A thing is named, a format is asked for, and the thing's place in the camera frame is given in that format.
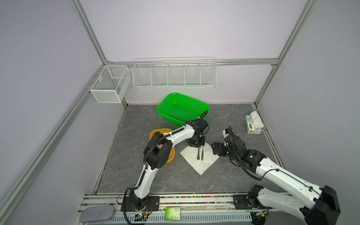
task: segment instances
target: tissue package label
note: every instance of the tissue package label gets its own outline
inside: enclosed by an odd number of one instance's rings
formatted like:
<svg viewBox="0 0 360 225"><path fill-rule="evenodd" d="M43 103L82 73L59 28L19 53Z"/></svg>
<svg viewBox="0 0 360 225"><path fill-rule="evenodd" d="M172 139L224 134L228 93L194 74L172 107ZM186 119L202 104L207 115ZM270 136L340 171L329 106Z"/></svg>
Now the tissue package label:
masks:
<svg viewBox="0 0 360 225"><path fill-rule="evenodd" d="M260 134L261 128L256 128L251 116L245 116L245 126L248 134Z"/></svg>
<svg viewBox="0 0 360 225"><path fill-rule="evenodd" d="M180 207L166 207L166 220L180 220Z"/></svg>

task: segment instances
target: green box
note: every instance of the green box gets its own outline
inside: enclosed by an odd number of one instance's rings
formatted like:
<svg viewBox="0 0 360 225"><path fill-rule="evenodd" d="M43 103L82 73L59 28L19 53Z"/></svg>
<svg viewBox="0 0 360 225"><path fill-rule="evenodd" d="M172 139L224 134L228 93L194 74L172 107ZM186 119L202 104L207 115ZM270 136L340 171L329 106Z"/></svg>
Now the green box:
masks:
<svg viewBox="0 0 360 225"><path fill-rule="evenodd" d="M169 94L157 107L164 119L180 126L184 121L196 120L205 111L210 112L208 104L179 93Z"/></svg>
<svg viewBox="0 0 360 225"><path fill-rule="evenodd" d="M165 220L180 220L180 207L166 207Z"/></svg>

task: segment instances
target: robotic arm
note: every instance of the robotic arm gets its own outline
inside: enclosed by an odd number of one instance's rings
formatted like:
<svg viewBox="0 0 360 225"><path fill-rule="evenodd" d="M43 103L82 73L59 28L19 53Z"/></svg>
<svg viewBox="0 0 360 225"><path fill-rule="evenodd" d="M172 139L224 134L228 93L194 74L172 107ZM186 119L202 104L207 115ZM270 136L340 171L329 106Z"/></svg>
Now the robotic arm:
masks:
<svg viewBox="0 0 360 225"><path fill-rule="evenodd" d="M144 149L144 165L137 185L126 190L126 192L130 190L132 208L138 211L145 208L152 181L157 171L167 162L173 146L183 140L187 140L191 147L200 148L205 145L203 133L208 124L203 118L206 113L197 120L186 121L184 126L170 133L156 132L153 135ZM292 194L292 196L284 195L255 185L247 198L236 204L252 208L273 207L297 216L309 225L335 225L340 214L335 190L329 186L321 188L307 182L281 168L261 152L254 149L248 150L242 140L233 134L231 126L223 131L223 135L224 143L211 145L213 154L229 157L232 164L241 167L252 178L261 180L265 177ZM262 177L258 178L248 170Z"/></svg>
<svg viewBox="0 0 360 225"><path fill-rule="evenodd" d="M255 185L247 199L239 204L252 208L267 206L287 212L304 220L309 225L334 225L340 214L340 206L334 189L323 188L303 180L283 169L254 149L246 149L242 140L233 134L231 126L223 131L224 143L213 143L213 154L226 156L230 162L241 167L256 180L267 178L287 190L292 196L272 192L260 185ZM255 177L247 170L256 173Z"/></svg>

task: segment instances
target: white wire basket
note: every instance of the white wire basket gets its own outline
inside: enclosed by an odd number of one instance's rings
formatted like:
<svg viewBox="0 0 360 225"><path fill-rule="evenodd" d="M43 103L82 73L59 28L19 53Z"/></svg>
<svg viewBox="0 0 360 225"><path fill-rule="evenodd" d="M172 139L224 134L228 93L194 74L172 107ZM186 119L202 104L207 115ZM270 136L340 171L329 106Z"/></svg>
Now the white wire basket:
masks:
<svg viewBox="0 0 360 225"><path fill-rule="evenodd" d="M215 87L215 60L181 60L166 62L135 62L132 71L136 88L153 87Z"/></svg>
<svg viewBox="0 0 360 225"><path fill-rule="evenodd" d="M121 103L130 80L127 66L105 66L90 91L99 103Z"/></svg>

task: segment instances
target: orange basket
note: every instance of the orange basket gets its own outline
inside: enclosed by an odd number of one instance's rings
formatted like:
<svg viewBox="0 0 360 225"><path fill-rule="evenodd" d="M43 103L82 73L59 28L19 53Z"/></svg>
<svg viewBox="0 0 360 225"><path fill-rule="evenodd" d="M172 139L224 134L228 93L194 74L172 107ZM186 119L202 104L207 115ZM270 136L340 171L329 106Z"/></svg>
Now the orange basket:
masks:
<svg viewBox="0 0 360 225"><path fill-rule="evenodd" d="M150 133L150 138L149 138L149 140L153 137L153 135L154 135L157 131L159 131L160 133L164 134L164 133L172 132L172 129L162 128L162 129L153 130L153 131L151 131L151 133ZM173 148L171 149L171 152L170 152L170 155L169 155L169 159L167 160L166 163L171 163L171 162L174 160L174 156L175 156L175 147L173 147Z"/></svg>

